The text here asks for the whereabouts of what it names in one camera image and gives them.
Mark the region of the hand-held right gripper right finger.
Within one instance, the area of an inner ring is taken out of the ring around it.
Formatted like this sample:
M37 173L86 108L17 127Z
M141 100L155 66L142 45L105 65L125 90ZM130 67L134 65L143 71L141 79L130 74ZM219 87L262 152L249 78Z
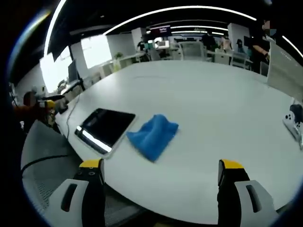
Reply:
M220 227L269 227L278 217L267 190L228 159L219 160L217 202Z

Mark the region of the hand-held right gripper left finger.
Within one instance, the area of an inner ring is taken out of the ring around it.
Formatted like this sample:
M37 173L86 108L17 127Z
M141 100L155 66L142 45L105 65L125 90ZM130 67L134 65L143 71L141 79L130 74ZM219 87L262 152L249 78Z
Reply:
M51 227L104 227L105 194L102 159L83 161L49 197L45 219Z

